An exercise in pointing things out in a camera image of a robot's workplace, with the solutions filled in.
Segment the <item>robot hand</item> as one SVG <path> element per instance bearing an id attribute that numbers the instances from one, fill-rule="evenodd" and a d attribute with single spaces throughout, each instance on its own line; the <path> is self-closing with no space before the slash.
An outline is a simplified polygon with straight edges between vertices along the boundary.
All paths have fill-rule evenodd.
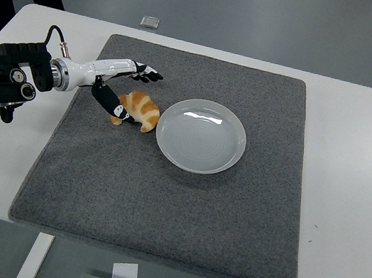
<path id="1" fill-rule="evenodd" d="M 122 76 L 143 82 L 156 82 L 163 79 L 152 67 L 130 59 L 95 60 L 82 64 L 63 59 L 60 66 L 62 77 L 57 86 L 59 91 L 70 91 L 75 87 L 90 87 L 93 97 L 109 115 L 130 123 L 135 119 L 105 81 Z"/>

